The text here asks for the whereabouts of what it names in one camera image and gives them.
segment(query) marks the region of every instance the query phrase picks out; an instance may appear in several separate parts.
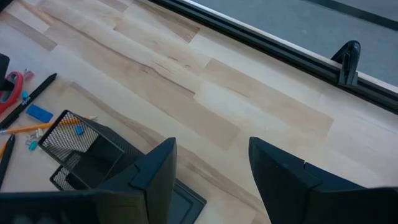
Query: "pushpin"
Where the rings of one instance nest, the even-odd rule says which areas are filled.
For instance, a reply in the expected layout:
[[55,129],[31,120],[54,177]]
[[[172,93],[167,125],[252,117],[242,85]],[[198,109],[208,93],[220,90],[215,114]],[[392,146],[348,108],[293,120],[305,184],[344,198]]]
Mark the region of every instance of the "pushpin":
[[77,135],[82,135],[82,134],[84,134],[85,130],[80,125],[76,125],[75,126],[75,132],[76,132]]
[[37,141],[32,141],[29,145],[29,151],[34,151],[37,147]]
[[28,98],[29,94],[27,94],[26,90],[22,91],[22,99],[25,100]]

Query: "pencil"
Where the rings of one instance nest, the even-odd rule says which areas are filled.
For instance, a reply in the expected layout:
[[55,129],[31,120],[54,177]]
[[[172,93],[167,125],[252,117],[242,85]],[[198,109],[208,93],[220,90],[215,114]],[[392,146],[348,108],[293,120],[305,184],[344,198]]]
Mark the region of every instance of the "pencil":
[[[95,119],[95,118],[96,118],[96,116],[87,117],[87,119]],[[77,124],[79,122],[80,122],[79,119],[72,118],[69,120],[63,120],[60,122],[60,124]],[[0,134],[15,134],[15,133],[20,133],[20,132],[33,131],[33,130],[36,130],[39,128],[44,129],[44,128],[51,127],[51,125],[53,125],[53,124],[54,124],[54,122],[49,122],[49,123],[45,123],[45,124],[36,124],[36,125],[26,126],[26,127],[21,127],[21,128],[3,129],[3,130],[0,130]]]

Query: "light wood surface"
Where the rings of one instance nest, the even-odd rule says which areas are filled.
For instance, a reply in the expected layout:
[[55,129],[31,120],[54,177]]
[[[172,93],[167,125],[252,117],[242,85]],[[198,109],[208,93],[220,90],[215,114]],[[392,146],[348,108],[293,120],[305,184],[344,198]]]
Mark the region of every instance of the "light wood surface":
[[[53,119],[98,116],[145,153],[176,137],[177,177],[208,201],[197,223],[269,223],[250,136],[365,187],[398,185],[398,116],[150,2],[15,0],[0,52],[9,72],[35,73],[29,92],[58,73],[34,102]],[[56,190],[58,164],[27,135],[2,192]]]

